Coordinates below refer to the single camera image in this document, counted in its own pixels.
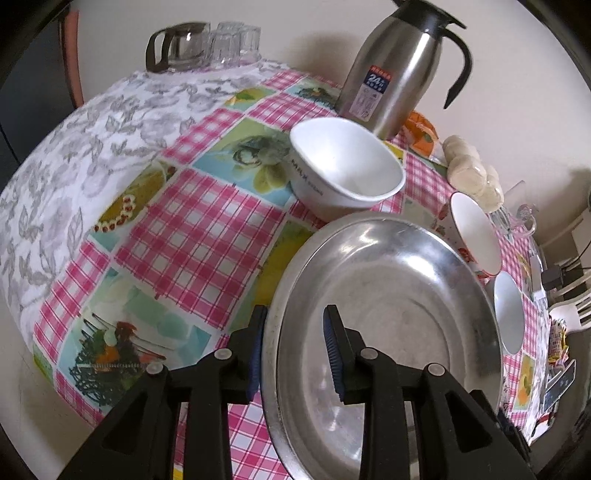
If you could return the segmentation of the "light blue bowl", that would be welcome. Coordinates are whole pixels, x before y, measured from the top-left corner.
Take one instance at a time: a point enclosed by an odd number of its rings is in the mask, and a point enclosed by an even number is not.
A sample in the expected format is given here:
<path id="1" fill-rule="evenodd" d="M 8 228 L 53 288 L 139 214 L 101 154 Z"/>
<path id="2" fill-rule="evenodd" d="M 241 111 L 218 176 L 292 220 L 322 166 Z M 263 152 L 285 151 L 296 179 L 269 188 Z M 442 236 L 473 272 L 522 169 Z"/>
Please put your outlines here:
<path id="1" fill-rule="evenodd" d="M 520 352 L 525 336 L 525 314 L 522 294 L 513 277 L 501 271 L 485 290 L 493 305 L 500 340 L 506 354 Z"/>

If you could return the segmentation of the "stainless steel round plate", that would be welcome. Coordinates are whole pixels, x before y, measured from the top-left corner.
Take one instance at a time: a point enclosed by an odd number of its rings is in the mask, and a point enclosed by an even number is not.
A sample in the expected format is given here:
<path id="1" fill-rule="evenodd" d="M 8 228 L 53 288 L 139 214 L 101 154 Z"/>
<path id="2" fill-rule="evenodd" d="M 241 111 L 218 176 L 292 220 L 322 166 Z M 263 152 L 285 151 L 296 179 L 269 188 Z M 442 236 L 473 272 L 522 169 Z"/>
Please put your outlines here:
<path id="1" fill-rule="evenodd" d="M 363 407 L 339 401 L 322 332 L 325 307 L 403 366 L 443 365 L 497 406 L 503 360 L 491 302 L 432 231 L 391 214 L 329 223 L 297 249 L 266 317 L 262 397 L 273 447 L 294 479 L 355 479 Z"/>

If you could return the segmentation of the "strawberry pattern bowl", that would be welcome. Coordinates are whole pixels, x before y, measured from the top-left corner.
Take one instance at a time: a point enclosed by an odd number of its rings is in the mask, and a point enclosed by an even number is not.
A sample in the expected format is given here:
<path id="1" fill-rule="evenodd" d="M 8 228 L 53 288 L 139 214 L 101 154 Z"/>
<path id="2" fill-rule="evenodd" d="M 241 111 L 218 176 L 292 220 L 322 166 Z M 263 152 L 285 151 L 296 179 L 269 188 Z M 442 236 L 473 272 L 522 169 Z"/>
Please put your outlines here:
<path id="1" fill-rule="evenodd" d="M 500 273 L 502 255 L 495 228 L 468 195 L 453 193 L 440 209 L 432 228 L 457 251 L 479 279 L 486 280 Z"/>

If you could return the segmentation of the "white square bowl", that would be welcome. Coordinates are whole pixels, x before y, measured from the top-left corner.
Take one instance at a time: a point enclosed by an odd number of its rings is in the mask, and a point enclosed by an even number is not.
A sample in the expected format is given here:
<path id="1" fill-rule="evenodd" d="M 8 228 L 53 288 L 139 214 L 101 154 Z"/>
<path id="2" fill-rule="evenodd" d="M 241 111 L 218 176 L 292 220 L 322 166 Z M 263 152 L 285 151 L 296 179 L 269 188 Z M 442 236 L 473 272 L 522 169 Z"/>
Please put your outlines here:
<path id="1" fill-rule="evenodd" d="M 287 175 L 295 197 L 324 222 L 365 211 L 399 193 L 401 161 L 352 121 L 314 118 L 290 130 Z"/>

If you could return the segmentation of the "smartphone on stand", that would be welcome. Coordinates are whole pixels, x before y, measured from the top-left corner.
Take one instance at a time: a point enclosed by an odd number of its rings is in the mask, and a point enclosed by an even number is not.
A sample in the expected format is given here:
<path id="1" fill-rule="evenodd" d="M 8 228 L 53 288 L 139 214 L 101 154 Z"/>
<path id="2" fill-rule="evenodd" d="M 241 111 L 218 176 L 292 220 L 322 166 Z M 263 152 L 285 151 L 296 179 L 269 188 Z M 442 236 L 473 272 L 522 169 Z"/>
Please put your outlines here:
<path id="1" fill-rule="evenodd" d="M 542 412 L 546 413 L 551 410 L 554 405 L 560 400 L 565 392 L 574 383 L 576 378 L 577 362 L 572 359 L 567 365 L 566 369 L 558 374 L 547 386 L 543 397 Z"/>

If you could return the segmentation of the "colourful candy packet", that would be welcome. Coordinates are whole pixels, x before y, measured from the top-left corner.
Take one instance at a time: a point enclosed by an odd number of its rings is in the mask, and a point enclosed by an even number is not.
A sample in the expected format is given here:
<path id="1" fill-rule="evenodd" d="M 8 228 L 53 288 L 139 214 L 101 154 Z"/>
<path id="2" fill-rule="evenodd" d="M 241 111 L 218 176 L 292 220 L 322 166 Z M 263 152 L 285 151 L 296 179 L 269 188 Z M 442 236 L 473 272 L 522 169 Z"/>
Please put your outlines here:
<path id="1" fill-rule="evenodd" d="M 552 320 L 550 326 L 548 363 L 554 368 L 563 366 L 568 359 L 566 327 L 562 321 Z"/>

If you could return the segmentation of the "black power adapter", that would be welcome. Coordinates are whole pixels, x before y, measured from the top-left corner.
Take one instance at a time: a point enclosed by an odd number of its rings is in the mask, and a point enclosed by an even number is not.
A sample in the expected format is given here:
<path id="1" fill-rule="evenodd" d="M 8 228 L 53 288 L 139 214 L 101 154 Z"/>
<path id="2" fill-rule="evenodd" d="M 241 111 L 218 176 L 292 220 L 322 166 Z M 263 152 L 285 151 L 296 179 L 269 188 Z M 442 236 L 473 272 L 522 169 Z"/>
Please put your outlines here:
<path id="1" fill-rule="evenodd" d="M 560 289 L 564 285 L 564 271 L 553 265 L 541 273 L 541 283 L 545 291 Z"/>

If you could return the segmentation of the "white power strip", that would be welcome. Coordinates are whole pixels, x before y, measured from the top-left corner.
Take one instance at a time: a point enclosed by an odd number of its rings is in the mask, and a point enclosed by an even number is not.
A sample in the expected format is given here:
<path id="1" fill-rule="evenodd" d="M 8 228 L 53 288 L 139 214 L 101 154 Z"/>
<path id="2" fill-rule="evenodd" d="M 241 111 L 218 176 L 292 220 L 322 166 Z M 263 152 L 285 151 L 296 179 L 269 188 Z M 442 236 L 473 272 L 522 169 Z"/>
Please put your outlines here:
<path id="1" fill-rule="evenodd" d="M 544 288 L 542 285 L 543 263 L 538 255 L 532 255 L 529 262 L 531 268 L 532 297 L 536 298 L 540 295 L 544 295 Z"/>

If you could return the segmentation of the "glass mug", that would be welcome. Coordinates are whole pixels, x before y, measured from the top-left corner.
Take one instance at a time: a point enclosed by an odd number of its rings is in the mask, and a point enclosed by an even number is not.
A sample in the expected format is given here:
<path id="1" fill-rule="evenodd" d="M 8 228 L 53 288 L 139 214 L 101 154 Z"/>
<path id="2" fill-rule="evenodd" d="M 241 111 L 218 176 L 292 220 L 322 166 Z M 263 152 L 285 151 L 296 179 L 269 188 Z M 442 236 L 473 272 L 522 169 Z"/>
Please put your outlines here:
<path id="1" fill-rule="evenodd" d="M 491 214 L 491 219 L 502 236 L 514 241 L 535 234 L 537 212 L 528 185 L 521 180 L 505 193 L 503 205 Z"/>

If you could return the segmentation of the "bag of white buns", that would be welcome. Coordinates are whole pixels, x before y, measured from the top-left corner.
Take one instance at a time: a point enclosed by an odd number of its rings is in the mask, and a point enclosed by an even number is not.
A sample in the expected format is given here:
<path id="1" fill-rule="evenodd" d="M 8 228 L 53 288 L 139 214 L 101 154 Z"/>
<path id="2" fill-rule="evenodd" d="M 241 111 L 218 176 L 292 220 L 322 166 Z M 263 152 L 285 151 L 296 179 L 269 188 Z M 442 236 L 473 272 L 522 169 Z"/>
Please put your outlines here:
<path id="1" fill-rule="evenodd" d="M 473 200 L 486 212 L 502 207 L 505 196 L 496 169 L 484 162 L 476 147 L 458 135 L 443 142 L 448 162 L 447 179 L 452 187 Z"/>

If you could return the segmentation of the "orange snack packet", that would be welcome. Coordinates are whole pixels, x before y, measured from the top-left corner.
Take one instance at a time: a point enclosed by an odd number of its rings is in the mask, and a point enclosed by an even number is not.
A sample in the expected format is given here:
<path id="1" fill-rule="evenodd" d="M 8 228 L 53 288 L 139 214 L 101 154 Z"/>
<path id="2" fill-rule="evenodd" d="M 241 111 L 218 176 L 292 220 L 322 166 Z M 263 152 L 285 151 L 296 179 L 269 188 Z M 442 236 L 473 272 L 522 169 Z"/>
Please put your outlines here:
<path id="1" fill-rule="evenodd" d="M 430 158 L 436 149 L 439 135 L 435 126 L 421 113 L 413 111 L 406 119 L 402 133 L 407 146 L 424 158 Z"/>

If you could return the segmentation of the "stainless steel thermos jug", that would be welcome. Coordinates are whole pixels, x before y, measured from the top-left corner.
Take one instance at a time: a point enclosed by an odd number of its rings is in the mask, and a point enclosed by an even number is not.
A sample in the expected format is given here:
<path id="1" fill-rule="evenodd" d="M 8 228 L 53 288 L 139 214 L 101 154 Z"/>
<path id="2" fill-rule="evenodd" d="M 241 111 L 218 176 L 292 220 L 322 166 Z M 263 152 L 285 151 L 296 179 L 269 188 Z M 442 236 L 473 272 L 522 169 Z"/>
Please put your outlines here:
<path id="1" fill-rule="evenodd" d="M 398 1 L 397 10 L 370 33 L 356 54 L 335 112 L 359 123 L 378 138 L 397 135 L 430 87 L 439 66 L 442 42 L 454 42 L 464 66 L 447 93 L 449 107 L 467 84 L 473 57 L 450 25 L 466 25 L 429 1 Z"/>

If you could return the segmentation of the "glass coffee pot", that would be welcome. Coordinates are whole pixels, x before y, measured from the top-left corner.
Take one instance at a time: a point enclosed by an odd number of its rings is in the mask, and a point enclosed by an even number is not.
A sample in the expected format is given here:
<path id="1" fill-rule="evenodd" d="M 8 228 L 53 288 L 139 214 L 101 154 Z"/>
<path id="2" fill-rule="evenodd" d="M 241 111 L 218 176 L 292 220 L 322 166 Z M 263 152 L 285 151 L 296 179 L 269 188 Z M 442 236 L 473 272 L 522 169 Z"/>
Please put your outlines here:
<path id="1" fill-rule="evenodd" d="M 145 69 L 152 73 L 185 71 L 208 63 L 208 22 L 187 22 L 154 32 L 145 50 Z"/>

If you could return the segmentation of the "clear drinking glass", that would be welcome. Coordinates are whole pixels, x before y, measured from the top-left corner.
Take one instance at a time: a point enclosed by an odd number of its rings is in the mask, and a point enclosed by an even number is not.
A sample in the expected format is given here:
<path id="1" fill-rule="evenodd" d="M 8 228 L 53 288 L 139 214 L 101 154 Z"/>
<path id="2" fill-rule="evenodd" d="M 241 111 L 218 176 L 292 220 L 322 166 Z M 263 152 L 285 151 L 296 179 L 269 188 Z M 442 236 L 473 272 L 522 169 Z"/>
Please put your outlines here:
<path id="1" fill-rule="evenodd" d="M 236 21 L 219 22 L 209 33 L 208 66 L 226 69 L 256 63 L 262 59 L 259 51 L 261 35 L 259 26 Z"/>

